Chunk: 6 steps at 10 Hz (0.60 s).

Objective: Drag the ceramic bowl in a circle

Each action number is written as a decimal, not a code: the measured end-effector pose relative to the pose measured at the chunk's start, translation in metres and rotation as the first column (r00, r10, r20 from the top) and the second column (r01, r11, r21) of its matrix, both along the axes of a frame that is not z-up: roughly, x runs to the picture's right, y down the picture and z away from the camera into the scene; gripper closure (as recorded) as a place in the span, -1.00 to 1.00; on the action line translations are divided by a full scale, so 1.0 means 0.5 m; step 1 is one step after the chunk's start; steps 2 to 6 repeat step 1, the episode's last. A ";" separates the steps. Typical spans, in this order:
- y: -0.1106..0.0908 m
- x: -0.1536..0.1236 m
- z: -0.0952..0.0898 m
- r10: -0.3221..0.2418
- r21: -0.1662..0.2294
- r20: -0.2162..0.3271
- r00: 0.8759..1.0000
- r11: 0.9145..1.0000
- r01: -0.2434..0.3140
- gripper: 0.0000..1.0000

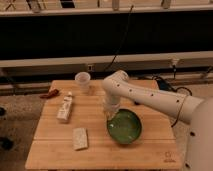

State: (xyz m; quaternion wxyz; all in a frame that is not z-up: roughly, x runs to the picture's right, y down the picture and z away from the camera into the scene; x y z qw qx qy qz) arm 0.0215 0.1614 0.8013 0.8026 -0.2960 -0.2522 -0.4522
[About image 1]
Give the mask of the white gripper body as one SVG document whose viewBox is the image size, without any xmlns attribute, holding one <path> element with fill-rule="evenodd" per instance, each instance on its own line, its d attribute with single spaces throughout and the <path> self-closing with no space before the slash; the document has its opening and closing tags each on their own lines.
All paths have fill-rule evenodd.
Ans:
<svg viewBox="0 0 213 171">
<path fill-rule="evenodd" d="M 103 112 L 108 120 L 111 120 L 115 116 L 119 108 L 120 104 L 110 104 L 106 100 L 103 100 Z"/>
</svg>

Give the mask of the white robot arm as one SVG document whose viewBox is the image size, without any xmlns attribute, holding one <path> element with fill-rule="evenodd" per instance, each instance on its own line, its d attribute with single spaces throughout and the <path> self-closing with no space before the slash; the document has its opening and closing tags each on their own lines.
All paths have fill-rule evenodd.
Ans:
<svg viewBox="0 0 213 171">
<path fill-rule="evenodd" d="M 128 80 L 123 70 L 103 80 L 107 114 L 113 116 L 124 97 L 189 124 L 184 171 L 213 171 L 213 97 L 202 99 L 140 87 Z"/>
</svg>

